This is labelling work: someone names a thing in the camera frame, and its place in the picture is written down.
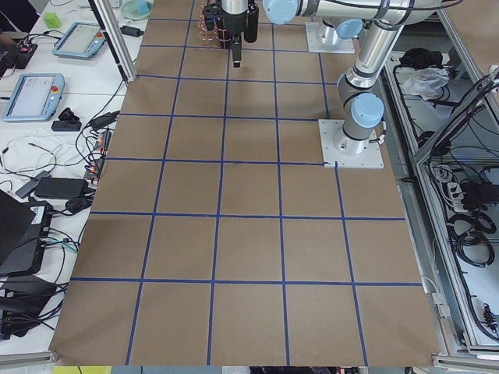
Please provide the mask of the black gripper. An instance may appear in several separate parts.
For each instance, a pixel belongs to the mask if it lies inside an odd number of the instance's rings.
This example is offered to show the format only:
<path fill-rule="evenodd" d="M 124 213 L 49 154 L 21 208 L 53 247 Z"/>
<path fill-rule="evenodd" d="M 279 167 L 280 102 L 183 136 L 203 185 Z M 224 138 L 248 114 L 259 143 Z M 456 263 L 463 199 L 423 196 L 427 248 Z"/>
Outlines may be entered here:
<path fill-rule="evenodd" d="M 231 49 L 233 67 L 239 68 L 242 60 L 242 37 L 241 34 L 247 27 L 246 10 L 239 14 L 231 14 L 225 10 L 221 11 L 221 18 L 223 19 L 225 29 L 232 35 Z"/>

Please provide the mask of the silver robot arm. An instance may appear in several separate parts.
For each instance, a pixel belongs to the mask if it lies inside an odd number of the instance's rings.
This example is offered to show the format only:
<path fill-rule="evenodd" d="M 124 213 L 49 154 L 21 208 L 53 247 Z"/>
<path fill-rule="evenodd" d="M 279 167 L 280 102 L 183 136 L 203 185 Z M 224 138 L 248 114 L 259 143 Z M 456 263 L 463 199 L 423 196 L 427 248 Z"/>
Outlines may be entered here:
<path fill-rule="evenodd" d="M 335 148 L 349 156 L 363 153 L 380 124 L 384 104 L 371 88 L 404 26 L 419 23 L 444 8 L 442 1 L 264 1 L 267 18 L 284 25 L 296 17 L 330 19 L 339 37 L 357 35 L 370 22 L 354 65 L 340 76 L 338 94 L 345 109 L 342 127 L 333 135 Z"/>
<path fill-rule="evenodd" d="M 333 46 L 356 37 L 363 28 L 358 18 L 324 17 L 317 31 L 318 41 L 325 46 Z"/>

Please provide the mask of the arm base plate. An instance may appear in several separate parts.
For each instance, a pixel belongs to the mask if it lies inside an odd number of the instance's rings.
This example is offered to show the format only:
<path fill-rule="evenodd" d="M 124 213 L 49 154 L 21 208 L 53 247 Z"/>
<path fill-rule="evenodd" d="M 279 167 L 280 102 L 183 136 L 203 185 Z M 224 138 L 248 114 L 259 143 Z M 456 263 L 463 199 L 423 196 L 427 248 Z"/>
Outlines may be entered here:
<path fill-rule="evenodd" d="M 318 121 L 324 166 L 382 169 L 384 162 L 376 131 L 371 129 L 368 139 L 353 140 L 344 134 L 343 124 L 344 120 L 340 119 Z"/>
<path fill-rule="evenodd" d="M 343 22 L 337 26 L 327 23 L 306 23 L 308 52 L 353 54 L 353 38 L 358 33 L 356 23 Z"/>

